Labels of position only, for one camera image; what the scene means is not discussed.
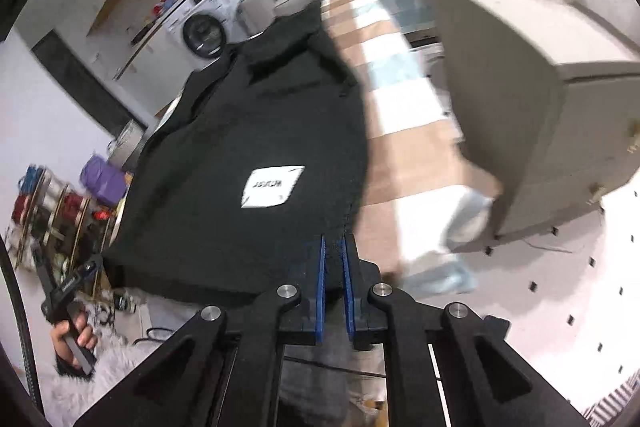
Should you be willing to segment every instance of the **cabinet handle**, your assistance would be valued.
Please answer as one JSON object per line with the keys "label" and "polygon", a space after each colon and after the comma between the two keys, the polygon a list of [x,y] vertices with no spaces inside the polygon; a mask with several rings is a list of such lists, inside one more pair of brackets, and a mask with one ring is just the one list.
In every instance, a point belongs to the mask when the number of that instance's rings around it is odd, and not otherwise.
{"label": "cabinet handle", "polygon": [[640,120],[634,120],[629,126],[629,147],[628,152],[633,154],[640,147]]}
{"label": "cabinet handle", "polygon": [[602,199],[604,194],[607,192],[607,189],[603,185],[594,183],[593,185],[591,185],[591,187],[589,187],[589,191],[591,193],[591,198],[587,200],[587,203],[595,204]]}

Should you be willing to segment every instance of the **white printed logo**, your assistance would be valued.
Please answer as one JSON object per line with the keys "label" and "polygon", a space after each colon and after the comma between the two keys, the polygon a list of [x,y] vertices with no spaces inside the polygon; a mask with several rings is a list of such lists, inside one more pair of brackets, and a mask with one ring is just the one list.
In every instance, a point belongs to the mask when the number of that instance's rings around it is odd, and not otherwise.
{"label": "white printed logo", "polygon": [[304,166],[255,169],[242,192],[242,208],[276,206],[289,199]]}

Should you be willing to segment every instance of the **spool of thread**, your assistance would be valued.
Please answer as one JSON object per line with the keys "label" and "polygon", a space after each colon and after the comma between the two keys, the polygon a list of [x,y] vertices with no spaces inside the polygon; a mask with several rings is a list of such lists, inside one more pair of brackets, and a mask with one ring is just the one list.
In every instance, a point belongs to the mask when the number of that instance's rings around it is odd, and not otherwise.
{"label": "spool of thread", "polygon": [[49,212],[46,208],[42,206],[36,207],[33,219],[31,220],[31,235],[33,235],[33,237],[44,237],[44,235],[47,233],[47,230],[49,229],[50,217],[51,212]]}
{"label": "spool of thread", "polygon": [[63,218],[70,223],[75,223],[76,220],[79,219],[79,215],[82,213],[81,209],[83,201],[84,198],[80,194],[69,192],[63,199],[62,207],[60,209]]}
{"label": "spool of thread", "polygon": [[24,178],[22,178],[18,183],[18,190],[20,190],[20,194],[33,194],[43,171],[44,169],[42,169],[42,167],[36,167],[33,164],[29,165],[29,167],[27,167],[27,172],[24,174]]}
{"label": "spool of thread", "polygon": [[13,227],[6,235],[4,243],[7,248],[17,249],[20,243],[20,237],[22,236],[22,230],[18,227]]}
{"label": "spool of thread", "polygon": [[11,219],[16,225],[24,225],[30,200],[31,196],[28,194],[18,194],[18,197],[15,198],[14,211],[11,214]]}
{"label": "spool of thread", "polygon": [[47,185],[47,195],[58,201],[58,198],[65,190],[66,184],[57,179],[49,170],[46,171],[46,175],[50,178],[49,185]]}
{"label": "spool of thread", "polygon": [[33,249],[36,247],[36,240],[33,237],[27,237],[24,245],[24,250],[22,252],[22,267],[35,270],[36,265],[35,261],[33,260]]}
{"label": "spool of thread", "polygon": [[89,198],[84,198],[82,200],[81,206],[78,208],[78,213],[76,214],[76,219],[74,220],[74,224],[76,225],[76,227],[80,226],[80,221],[82,219],[82,208],[86,205],[89,204]]}
{"label": "spool of thread", "polygon": [[48,192],[44,194],[41,204],[42,207],[46,208],[49,212],[53,212],[56,209],[57,204],[58,198],[54,198]]}

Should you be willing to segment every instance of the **black t-shirt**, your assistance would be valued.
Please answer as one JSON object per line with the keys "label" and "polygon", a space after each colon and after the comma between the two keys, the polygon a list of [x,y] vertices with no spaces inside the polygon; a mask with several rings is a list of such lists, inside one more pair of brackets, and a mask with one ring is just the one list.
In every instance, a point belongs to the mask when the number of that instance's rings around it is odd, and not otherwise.
{"label": "black t-shirt", "polygon": [[[252,172],[284,166],[304,167],[284,203],[243,208]],[[315,3],[189,77],[143,149],[110,282],[222,305],[295,283],[309,241],[351,231],[366,167],[360,86]],[[327,288],[341,279],[330,253]]]}

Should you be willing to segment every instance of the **washing machine door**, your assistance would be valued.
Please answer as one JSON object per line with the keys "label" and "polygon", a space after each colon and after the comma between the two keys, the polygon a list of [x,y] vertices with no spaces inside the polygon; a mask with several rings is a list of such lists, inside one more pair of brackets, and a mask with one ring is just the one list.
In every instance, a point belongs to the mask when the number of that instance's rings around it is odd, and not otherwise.
{"label": "washing machine door", "polygon": [[215,60],[225,48],[226,32],[220,20],[211,14],[200,12],[185,20],[182,39],[194,55]]}

